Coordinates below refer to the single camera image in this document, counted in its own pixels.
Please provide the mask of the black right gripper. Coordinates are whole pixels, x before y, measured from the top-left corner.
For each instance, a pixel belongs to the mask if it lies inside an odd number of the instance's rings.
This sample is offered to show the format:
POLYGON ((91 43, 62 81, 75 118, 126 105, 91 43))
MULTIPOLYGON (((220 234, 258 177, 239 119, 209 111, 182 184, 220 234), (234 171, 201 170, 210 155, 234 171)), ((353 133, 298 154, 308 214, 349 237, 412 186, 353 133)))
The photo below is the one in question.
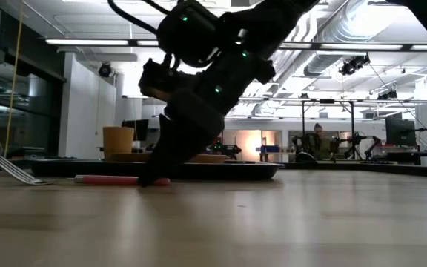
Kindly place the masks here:
POLYGON ((272 61, 247 50, 222 52, 195 74, 194 93, 181 90, 168 100, 159 117, 160 138, 139 175, 149 186, 201 153, 224 129, 224 116, 253 80, 269 82, 272 61))

